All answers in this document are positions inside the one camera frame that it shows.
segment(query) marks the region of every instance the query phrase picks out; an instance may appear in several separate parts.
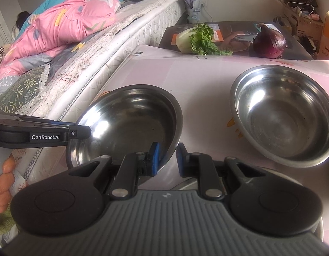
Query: electrical outlet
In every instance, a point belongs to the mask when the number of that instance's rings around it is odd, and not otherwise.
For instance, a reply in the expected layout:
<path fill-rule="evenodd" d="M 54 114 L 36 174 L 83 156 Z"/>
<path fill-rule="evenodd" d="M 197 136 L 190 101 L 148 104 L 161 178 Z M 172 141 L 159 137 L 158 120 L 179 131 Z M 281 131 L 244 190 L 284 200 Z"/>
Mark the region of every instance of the electrical outlet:
<path fill-rule="evenodd" d="M 201 1 L 201 7 L 206 8 L 207 7 L 207 0 L 200 0 Z"/>

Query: screw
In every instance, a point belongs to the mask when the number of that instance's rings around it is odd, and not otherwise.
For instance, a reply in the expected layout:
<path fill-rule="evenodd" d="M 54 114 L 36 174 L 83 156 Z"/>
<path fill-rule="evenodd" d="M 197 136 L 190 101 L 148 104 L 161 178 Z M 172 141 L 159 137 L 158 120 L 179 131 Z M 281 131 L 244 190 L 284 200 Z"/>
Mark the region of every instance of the screw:
<path fill-rule="evenodd" d="M 222 196 L 222 191 L 219 189 L 208 189 L 205 194 L 209 197 L 218 198 Z"/>
<path fill-rule="evenodd" d="M 114 189 L 111 194 L 116 197 L 126 197 L 128 195 L 128 191 L 126 189 Z"/>

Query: red onion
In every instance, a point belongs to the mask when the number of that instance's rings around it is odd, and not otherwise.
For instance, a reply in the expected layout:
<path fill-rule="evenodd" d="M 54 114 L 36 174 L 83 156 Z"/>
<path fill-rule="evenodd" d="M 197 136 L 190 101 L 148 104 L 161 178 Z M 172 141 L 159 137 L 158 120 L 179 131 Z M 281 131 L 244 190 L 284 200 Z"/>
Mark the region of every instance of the red onion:
<path fill-rule="evenodd" d="M 284 52 L 287 41 L 279 31 L 269 29 L 264 24 L 259 26 L 262 30 L 253 40 L 254 52 L 263 58 L 276 59 Z"/>

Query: black hair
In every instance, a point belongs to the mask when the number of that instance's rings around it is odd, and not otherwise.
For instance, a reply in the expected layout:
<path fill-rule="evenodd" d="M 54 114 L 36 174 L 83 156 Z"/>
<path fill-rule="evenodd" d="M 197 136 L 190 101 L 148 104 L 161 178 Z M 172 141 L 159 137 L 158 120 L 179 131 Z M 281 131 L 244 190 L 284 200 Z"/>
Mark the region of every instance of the black hair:
<path fill-rule="evenodd" d="M 31 14 L 29 12 L 20 12 L 17 15 L 16 25 L 19 30 L 21 30 L 22 25 L 25 23 L 25 21 L 27 20 L 27 18 L 29 18 L 30 15 Z"/>

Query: finger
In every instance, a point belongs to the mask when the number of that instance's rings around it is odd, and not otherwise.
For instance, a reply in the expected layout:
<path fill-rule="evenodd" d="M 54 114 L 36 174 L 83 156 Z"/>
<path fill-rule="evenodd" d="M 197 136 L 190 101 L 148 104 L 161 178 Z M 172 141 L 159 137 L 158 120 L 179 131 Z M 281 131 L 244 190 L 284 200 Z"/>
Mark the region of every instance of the finger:
<path fill-rule="evenodd" d="M 15 169 L 15 167 L 16 167 L 15 159 L 11 154 L 10 157 L 6 161 L 4 161 L 4 164 L 2 165 L 2 171 L 4 173 L 10 173 Z"/>
<path fill-rule="evenodd" d="M 11 193 L 9 191 L 5 191 L 0 194 L 0 207 L 6 206 L 12 199 Z"/>
<path fill-rule="evenodd" d="M 7 191 L 14 183 L 13 173 L 3 173 L 0 175 L 0 194 Z"/>
<path fill-rule="evenodd" d="M 0 214 L 3 213 L 5 210 L 7 210 L 7 208 L 8 208 L 8 204 L 0 207 Z"/>

